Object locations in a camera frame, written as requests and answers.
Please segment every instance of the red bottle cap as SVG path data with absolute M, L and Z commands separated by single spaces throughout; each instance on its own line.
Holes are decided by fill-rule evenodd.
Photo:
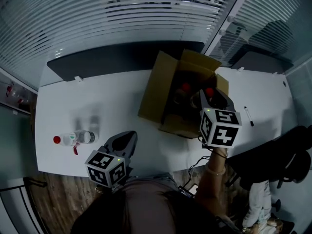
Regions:
M 186 93 L 190 92 L 191 91 L 191 85 L 187 82 L 183 83 L 182 84 L 182 90 Z
M 205 92 L 208 97 L 214 96 L 214 90 L 212 88 L 206 88 Z
M 60 144 L 60 137 L 59 137 L 59 136 L 55 136 L 55 137 L 53 138 L 53 142 L 54 142 L 55 144 Z

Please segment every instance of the window blind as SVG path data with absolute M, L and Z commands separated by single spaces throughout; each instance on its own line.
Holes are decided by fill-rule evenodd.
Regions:
M 38 89 L 45 64 L 104 45 L 208 42 L 233 0 L 0 0 L 0 67 Z
M 312 0 L 245 0 L 211 56 L 231 67 L 246 51 L 294 63 L 312 51 Z

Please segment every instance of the bracelet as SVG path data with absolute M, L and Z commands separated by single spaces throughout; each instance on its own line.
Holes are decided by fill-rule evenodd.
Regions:
M 101 190 L 98 189 L 98 186 L 95 187 L 95 190 L 96 190 L 97 193 L 104 194 L 103 191 L 101 191 Z
M 225 148 L 225 156 L 223 156 L 223 154 L 220 154 L 218 152 L 215 152 L 214 153 L 218 154 L 219 156 L 223 157 L 223 158 L 227 158 L 228 157 L 228 154 L 229 154 L 229 149 Z
M 223 167 L 222 172 L 219 172 L 219 173 L 217 173 L 217 172 L 215 172 L 215 171 L 212 171 L 212 170 L 209 169 L 208 163 L 206 163 L 205 169 L 206 169 L 206 171 L 207 171 L 208 173 L 210 173 L 210 174 L 212 174 L 212 175 L 216 175 L 216 176 L 224 175 L 224 174 L 225 174 L 225 171 L 226 171 L 225 167 Z

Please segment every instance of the white bottle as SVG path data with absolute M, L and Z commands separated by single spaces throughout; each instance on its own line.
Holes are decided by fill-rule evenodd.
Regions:
M 92 144 L 98 140 L 97 134 L 86 130 L 77 130 L 71 132 L 70 135 L 74 136 L 74 140 L 80 144 Z
M 59 144 L 62 146 L 75 146 L 77 143 L 76 135 L 73 133 L 70 133 L 70 134 L 62 134 L 59 136 L 54 136 L 53 142 L 55 144 Z

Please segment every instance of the box flap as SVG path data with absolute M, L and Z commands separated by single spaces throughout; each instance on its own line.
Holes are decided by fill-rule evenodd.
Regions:
M 211 71 L 216 71 L 218 67 L 221 66 L 221 62 L 217 61 L 211 57 L 202 55 L 192 50 L 185 49 L 183 51 L 181 60 L 193 63 L 197 66 L 205 67 Z
M 152 69 L 138 116 L 160 123 L 178 61 L 160 51 Z
M 178 71 L 191 71 L 198 74 L 198 83 L 204 82 L 205 80 L 209 79 L 215 73 L 207 68 L 195 65 L 190 62 L 179 61 L 178 64 Z
M 216 87 L 229 96 L 229 82 L 220 75 L 216 75 Z
M 168 114 L 159 129 L 186 138 L 197 138 L 200 135 L 199 126 L 200 121 L 196 123 L 184 120 L 178 115 Z

